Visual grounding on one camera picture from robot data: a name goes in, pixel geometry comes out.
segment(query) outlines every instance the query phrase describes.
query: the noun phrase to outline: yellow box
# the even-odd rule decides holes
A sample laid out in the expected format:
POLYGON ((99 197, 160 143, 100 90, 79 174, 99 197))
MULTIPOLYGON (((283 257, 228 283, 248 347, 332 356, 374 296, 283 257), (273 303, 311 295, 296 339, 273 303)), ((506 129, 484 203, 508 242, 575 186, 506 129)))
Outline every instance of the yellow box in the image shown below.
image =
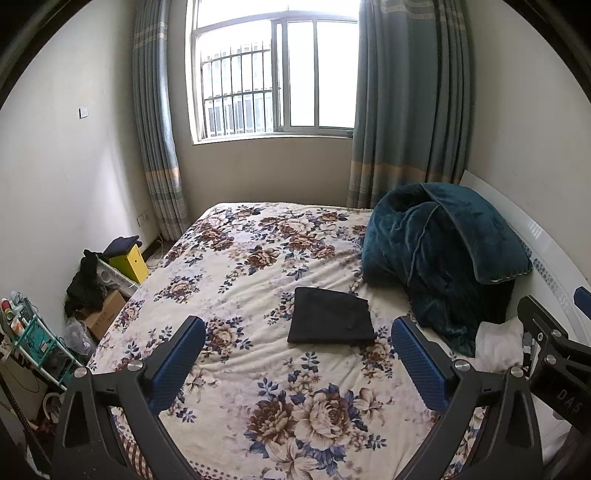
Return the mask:
POLYGON ((142 283, 148 278, 148 267, 146 267, 137 245, 134 245, 127 255, 111 258, 109 263, 111 267, 116 268, 127 278, 137 283, 142 283))

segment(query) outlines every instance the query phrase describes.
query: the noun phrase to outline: plastic bag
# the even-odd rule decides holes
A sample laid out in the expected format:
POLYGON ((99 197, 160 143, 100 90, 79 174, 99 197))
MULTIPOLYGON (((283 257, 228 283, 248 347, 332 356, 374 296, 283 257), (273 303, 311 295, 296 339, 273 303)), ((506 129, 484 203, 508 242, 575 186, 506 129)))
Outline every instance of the plastic bag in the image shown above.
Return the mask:
POLYGON ((79 320, 68 319, 64 328, 64 342, 66 347, 87 359, 95 353, 96 346, 90 337, 88 328, 79 320))

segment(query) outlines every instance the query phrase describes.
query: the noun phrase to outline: blue gripper pad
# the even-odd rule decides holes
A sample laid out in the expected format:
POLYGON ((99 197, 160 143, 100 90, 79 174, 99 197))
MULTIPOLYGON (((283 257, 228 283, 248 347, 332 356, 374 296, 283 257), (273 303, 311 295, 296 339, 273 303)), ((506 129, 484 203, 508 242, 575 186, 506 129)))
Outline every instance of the blue gripper pad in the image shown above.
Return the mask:
POLYGON ((591 293, 585 287, 579 287, 574 291, 574 304, 591 319, 591 293))
POLYGON ((151 395, 148 399, 148 408, 157 415, 159 412, 170 408, 191 368, 195 364, 203 345, 205 345, 205 323, 199 317, 189 317, 179 330, 185 327, 180 336, 175 334, 168 342, 162 343, 157 348, 172 348, 155 373, 151 383, 151 395))
POLYGON ((449 406, 446 379, 423 346, 402 321, 392 324, 392 345, 427 408, 444 412, 449 406))

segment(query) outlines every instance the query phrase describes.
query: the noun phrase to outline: metal screw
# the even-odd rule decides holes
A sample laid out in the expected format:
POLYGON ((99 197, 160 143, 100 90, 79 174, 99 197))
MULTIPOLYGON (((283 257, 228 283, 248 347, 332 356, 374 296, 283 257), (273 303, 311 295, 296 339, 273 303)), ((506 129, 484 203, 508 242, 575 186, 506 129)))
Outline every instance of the metal screw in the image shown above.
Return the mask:
POLYGON ((519 367, 511 367, 510 372, 511 372, 511 375, 513 375, 514 377, 517 377, 517 378, 523 377, 523 370, 519 367))
POLYGON ((141 370, 143 366, 144 363, 141 360, 132 360, 127 364, 127 370, 130 370, 131 372, 137 372, 138 370, 141 370))
POLYGON ((76 378, 85 377, 86 376, 86 368, 84 368, 84 367, 76 368, 76 370, 74 371, 74 376, 76 378))
POLYGON ((467 372, 468 370, 470 370, 470 363, 466 362, 465 360, 456 360, 454 366, 460 372, 467 372))

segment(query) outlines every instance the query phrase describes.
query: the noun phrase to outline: glass pane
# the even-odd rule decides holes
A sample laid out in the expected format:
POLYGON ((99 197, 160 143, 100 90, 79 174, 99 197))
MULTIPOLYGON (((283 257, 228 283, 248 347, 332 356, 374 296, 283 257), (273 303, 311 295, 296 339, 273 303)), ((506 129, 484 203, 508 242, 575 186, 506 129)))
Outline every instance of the glass pane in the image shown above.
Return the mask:
POLYGON ((353 128, 359 28, 354 23, 318 22, 317 32, 320 125, 353 128))
POLYGON ((216 120, 216 133, 223 135, 222 122, 223 122, 223 111, 222 111, 222 99, 218 98, 213 101, 213 116, 216 120))
POLYGON ((202 61, 218 59, 220 52, 242 53, 251 50, 251 43, 271 42, 271 21, 259 20, 204 33, 199 37, 197 47, 202 61))
POLYGON ((242 92, 242 62, 240 57, 232 58, 232 93, 242 92))
POLYGON ((224 95, 232 93, 232 81, 230 74, 230 59, 222 60, 222 90, 224 95))
POLYGON ((252 91, 252 55, 242 56, 242 86, 245 92, 252 91))
POLYGON ((359 0, 288 0, 289 10, 305 10, 355 17, 359 15, 359 0))
POLYGON ((314 31, 312 22, 289 22, 291 124, 314 125, 314 31))
POLYGON ((264 112, 262 93, 255 93, 255 129, 257 132, 265 131, 264 112))
POLYGON ((263 56, 263 77, 265 79, 265 90, 273 88, 273 79, 271 76, 271 52, 266 51, 263 56))
POLYGON ((254 89, 262 90, 262 53, 255 53, 252 55, 252 78, 254 81, 254 89))
POLYGON ((271 92, 265 94, 265 119, 267 120, 267 132, 273 131, 273 95, 271 92))
POLYGON ((207 100, 205 102, 204 106, 205 106, 204 115, 205 115, 206 135, 208 137, 215 137, 216 133, 215 133, 214 126, 216 124, 216 121, 213 117, 213 102, 211 100, 207 100))
POLYGON ((220 96, 222 94, 222 69, 220 68, 219 60, 212 63, 212 82, 213 96, 220 96))
POLYGON ((277 25, 277 89, 279 97, 279 126, 283 127, 283 26, 277 25))
POLYGON ((244 133, 244 112, 242 111, 242 97, 234 97, 234 125, 237 133, 244 133))
POLYGON ((225 97, 223 100, 224 104, 224 121, 226 122, 226 134, 233 134, 234 133, 234 110, 232 99, 230 97, 225 97))
POLYGON ((212 93, 212 64, 203 64, 203 98, 211 98, 212 93))
POLYGON ((231 18, 285 10, 287 10, 287 0, 201 0, 197 26, 205 27, 231 18))
POLYGON ((244 96, 244 113, 246 115, 246 133, 253 133, 255 131, 254 128, 254 120, 253 120, 253 109, 252 109, 252 94, 244 96))

